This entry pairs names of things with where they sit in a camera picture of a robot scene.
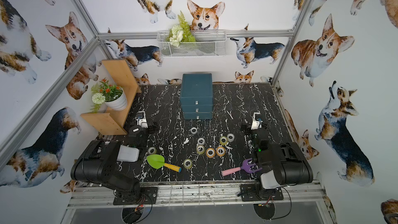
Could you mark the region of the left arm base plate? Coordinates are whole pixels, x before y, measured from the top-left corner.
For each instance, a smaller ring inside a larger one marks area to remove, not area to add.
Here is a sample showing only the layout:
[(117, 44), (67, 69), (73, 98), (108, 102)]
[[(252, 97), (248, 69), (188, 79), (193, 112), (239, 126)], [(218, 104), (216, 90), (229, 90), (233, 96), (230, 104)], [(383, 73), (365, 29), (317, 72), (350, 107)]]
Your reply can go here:
[(144, 187), (138, 192), (114, 191), (113, 205), (153, 205), (157, 200), (158, 189), (158, 187)]

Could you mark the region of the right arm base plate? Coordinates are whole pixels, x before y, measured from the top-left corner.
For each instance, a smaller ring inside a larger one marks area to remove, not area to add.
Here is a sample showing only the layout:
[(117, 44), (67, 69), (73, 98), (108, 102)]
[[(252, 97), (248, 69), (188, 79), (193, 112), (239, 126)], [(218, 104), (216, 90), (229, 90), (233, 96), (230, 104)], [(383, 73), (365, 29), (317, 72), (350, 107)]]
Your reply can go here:
[(284, 199), (281, 189), (264, 189), (255, 184), (241, 184), (240, 192), (237, 194), (243, 202), (254, 202), (267, 200), (281, 201)]

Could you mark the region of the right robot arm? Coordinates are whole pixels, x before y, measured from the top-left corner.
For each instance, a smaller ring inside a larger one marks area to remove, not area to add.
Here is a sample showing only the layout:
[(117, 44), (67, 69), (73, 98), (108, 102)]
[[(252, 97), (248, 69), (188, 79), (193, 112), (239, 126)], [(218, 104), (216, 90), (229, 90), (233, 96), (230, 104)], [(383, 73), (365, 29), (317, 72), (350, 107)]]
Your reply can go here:
[(250, 172), (259, 173), (254, 189), (244, 190), (242, 194), (253, 194), (265, 200), (274, 196), (282, 199), (278, 188), (313, 181), (312, 168), (296, 143), (272, 143), (266, 127), (253, 130), (248, 124), (242, 124), (240, 130), (253, 142)]

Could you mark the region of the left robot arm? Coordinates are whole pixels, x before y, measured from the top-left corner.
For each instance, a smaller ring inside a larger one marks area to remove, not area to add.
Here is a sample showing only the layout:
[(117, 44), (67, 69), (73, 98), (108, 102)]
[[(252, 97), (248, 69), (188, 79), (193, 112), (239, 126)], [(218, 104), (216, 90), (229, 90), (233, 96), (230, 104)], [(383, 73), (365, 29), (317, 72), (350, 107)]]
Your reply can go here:
[(73, 180), (101, 184), (122, 194), (140, 193), (140, 184), (135, 177), (123, 174), (117, 162), (137, 162), (141, 149), (122, 145), (120, 141), (91, 141), (72, 167)]

